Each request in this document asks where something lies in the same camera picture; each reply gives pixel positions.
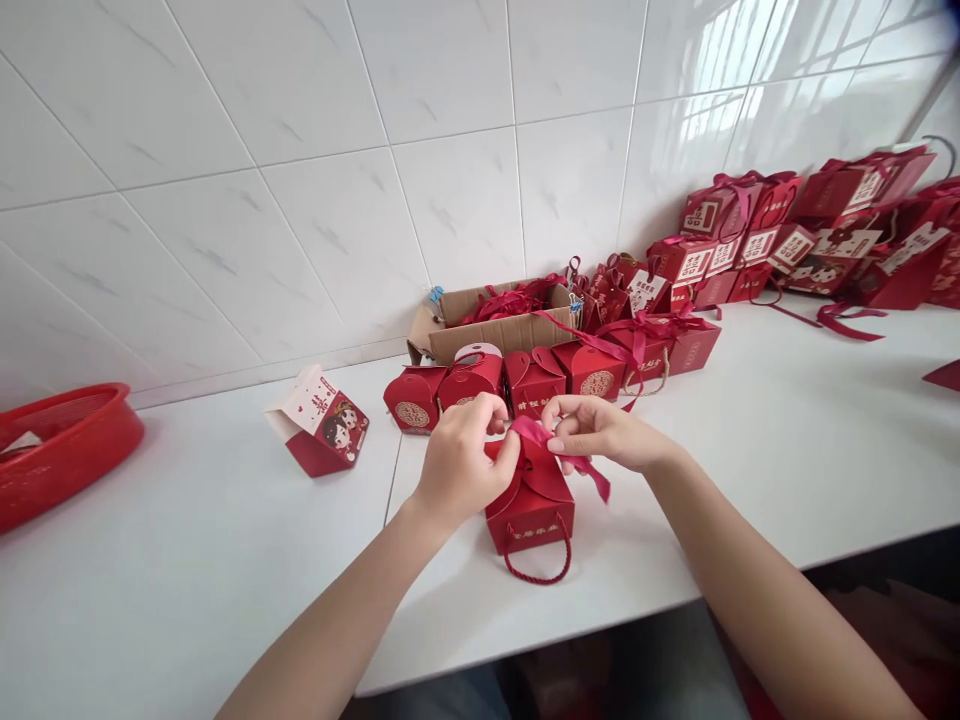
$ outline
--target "white tile wall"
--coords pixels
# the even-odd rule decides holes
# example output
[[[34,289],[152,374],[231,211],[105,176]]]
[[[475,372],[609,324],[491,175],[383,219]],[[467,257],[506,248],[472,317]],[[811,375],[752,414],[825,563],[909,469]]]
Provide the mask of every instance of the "white tile wall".
[[[900,139],[955,40],[934,0],[3,3],[0,410],[400,352],[432,284],[642,253],[721,170]]]

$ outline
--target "red basket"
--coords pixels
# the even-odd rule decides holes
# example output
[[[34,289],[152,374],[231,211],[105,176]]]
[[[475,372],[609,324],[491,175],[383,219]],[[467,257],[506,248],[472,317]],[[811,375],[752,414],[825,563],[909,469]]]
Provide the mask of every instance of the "red basket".
[[[43,441],[0,458],[0,535],[73,497],[134,451],[144,428],[129,394],[123,383],[105,383],[0,415],[0,448],[28,431]]]

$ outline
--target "hand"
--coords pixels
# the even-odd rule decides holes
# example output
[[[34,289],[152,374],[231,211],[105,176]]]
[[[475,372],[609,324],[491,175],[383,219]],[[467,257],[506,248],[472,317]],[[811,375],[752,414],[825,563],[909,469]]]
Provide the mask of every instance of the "hand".
[[[566,416],[554,431],[547,449],[560,455],[603,455],[634,472],[683,452],[666,435],[596,395],[558,395],[543,409],[543,426],[550,430],[557,417]],[[573,466],[561,461],[563,474]]]
[[[487,434],[503,432],[508,418],[503,400],[489,393],[444,411],[410,498],[427,522],[452,534],[507,489],[520,457],[520,436],[507,433],[496,462],[484,454],[483,445]]]

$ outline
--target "red rope handle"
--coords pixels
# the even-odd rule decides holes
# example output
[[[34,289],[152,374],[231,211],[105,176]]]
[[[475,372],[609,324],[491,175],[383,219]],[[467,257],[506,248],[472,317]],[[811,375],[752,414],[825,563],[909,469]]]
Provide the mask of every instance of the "red rope handle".
[[[567,546],[567,559],[564,561],[563,570],[561,570],[559,574],[554,575],[552,578],[535,578],[533,575],[522,573],[513,566],[513,563],[510,562],[510,553],[505,552],[503,554],[503,559],[507,563],[507,570],[521,580],[526,580],[528,583],[533,583],[534,585],[555,585],[563,580],[563,578],[566,577],[567,572],[570,570],[570,561],[573,559],[573,548],[570,546],[570,533],[567,530],[567,524],[563,521],[560,513],[557,513],[557,521],[560,523],[560,530],[563,532],[563,544]],[[507,523],[507,532],[510,533],[510,539],[512,540],[513,526],[510,523]]]

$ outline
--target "white countertop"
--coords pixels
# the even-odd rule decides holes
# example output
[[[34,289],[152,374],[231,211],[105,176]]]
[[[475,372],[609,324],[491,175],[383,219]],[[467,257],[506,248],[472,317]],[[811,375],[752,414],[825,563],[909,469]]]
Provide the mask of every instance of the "white countertop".
[[[822,299],[785,303],[812,317]],[[960,393],[921,377],[960,358],[960,313],[853,321],[846,340],[749,304],[724,305],[704,370],[671,379],[633,412],[685,445],[791,562],[810,567],[960,522]],[[416,486],[426,440],[404,436],[389,514]],[[576,499],[573,564],[557,585],[510,575],[483,517],[468,522],[407,595],[363,681],[372,694],[581,635],[699,596],[643,480],[599,459]],[[544,577],[561,543],[513,557]]]
[[[855,321],[888,336],[872,344],[745,304],[724,306],[721,324],[707,367],[634,412],[684,443],[791,561],[960,522],[960,394],[920,380],[960,358],[960,313]],[[426,439],[401,443],[381,399],[403,362],[330,373],[371,429],[353,471],[316,481],[262,414],[290,381],[142,411],[147,437],[127,463],[0,538],[4,714],[211,717],[415,486]],[[508,574],[474,518],[411,589],[359,692],[697,597],[646,485],[597,464],[610,505],[591,481],[571,480],[573,565],[561,583]],[[558,545],[516,556],[528,572],[561,562]]]
[[[383,527],[400,367],[329,373],[370,430],[352,471],[317,480],[264,418],[292,380],[140,411],[127,462],[0,537],[0,716],[213,717]]]

